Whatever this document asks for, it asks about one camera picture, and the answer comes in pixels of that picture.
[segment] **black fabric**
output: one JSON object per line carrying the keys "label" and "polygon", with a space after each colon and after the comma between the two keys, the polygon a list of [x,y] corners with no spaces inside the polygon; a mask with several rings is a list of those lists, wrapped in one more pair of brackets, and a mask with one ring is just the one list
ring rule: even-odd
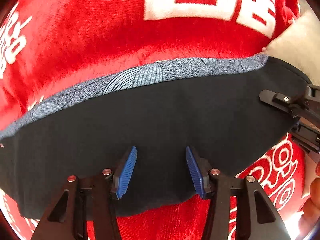
{"label": "black fabric", "polygon": [[279,59],[260,70],[163,82],[90,99],[2,140],[0,188],[22,216],[39,219],[71,174],[113,167],[128,147],[138,158],[119,216],[183,202],[195,194],[185,160],[193,145],[228,175],[244,170],[296,120],[259,101],[268,89],[300,94],[310,80]]}

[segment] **red fabric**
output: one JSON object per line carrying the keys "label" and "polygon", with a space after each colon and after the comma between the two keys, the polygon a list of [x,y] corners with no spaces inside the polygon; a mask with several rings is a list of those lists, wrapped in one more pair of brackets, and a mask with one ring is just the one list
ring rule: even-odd
{"label": "red fabric", "polygon": [[[32,18],[18,32],[26,45],[6,63],[0,80],[0,129],[20,118],[41,98],[88,79],[157,60],[247,57],[270,42],[267,36],[236,23],[243,0],[237,0],[230,21],[205,17],[146,21],[144,2],[19,0],[15,9],[18,20],[10,25],[8,21],[12,19],[8,17],[5,22],[9,36],[17,21],[23,24]],[[298,0],[273,2],[274,38],[299,13]],[[16,38],[7,44],[0,42],[3,55]]]}
{"label": "red fabric", "polygon": [[[275,203],[284,220],[296,212],[304,202],[301,199],[304,181],[304,153],[288,135],[262,158],[243,171],[239,177],[252,174]],[[37,221],[20,217],[17,204],[7,195],[0,194],[0,208],[12,228],[30,240]],[[197,195],[190,200],[171,206],[146,211],[142,214],[118,218],[123,240],[199,240],[204,228],[209,201]],[[230,234],[235,236],[236,199],[230,200]],[[94,240],[92,222],[88,222],[88,236]]]}

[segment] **gray patterned fabric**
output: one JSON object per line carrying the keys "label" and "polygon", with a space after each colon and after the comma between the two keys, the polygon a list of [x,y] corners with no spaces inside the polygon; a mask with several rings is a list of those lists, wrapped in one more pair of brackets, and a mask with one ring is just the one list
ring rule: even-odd
{"label": "gray patterned fabric", "polygon": [[0,140],[13,136],[21,127],[50,114],[119,90],[155,83],[224,74],[239,74],[262,68],[268,56],[257,54],[242,59],[181,58],[131,68],[116,74],[89,80],[44,100],[22,118],[0,132]]}

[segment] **folded black garment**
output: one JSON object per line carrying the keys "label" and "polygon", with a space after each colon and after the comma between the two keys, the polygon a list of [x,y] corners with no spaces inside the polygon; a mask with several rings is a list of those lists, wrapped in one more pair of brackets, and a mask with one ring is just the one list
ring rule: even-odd
{"label": "folded black garment", "polygon": [[118,216],[183,202],[194,194],[186,146],[225,174],[260,158],[297,119],[259,101],[262,90],[301,94],[310,80],[270,57],[258,70],[157,83],[89,99],[22,127],[1,141],[0,188],[24,217],[39,219],[69,175],[138,158]]}

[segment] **screw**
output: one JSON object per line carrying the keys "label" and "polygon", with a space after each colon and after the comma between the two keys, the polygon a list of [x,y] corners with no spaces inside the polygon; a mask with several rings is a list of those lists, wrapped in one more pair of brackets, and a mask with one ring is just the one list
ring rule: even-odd
{"label": "screw", "polygon": [[251,176],[251,175],[247,176],[247,181],[254,182],[255,180],[256,179],[254,178],[254,176]]}
{"label": "screw", "polygon": [[112,172],[111,169],[104,169],[104,170],[102,171],[102,174],[107,176],[107,175],[110,175],[111,172]]}
{"label": "screw", "polygon": [[69,182],[74,182],[76,180],[76,176],[75,175],[71,175],[68,177],[68,181]]}
{"label": "screw", "polygon": [[219,174],[220,174],[220,171],[219,171],[218,169],[212,169],[212,170],[210,171],[210,173],[211,173],[212,175],[219,175]]}

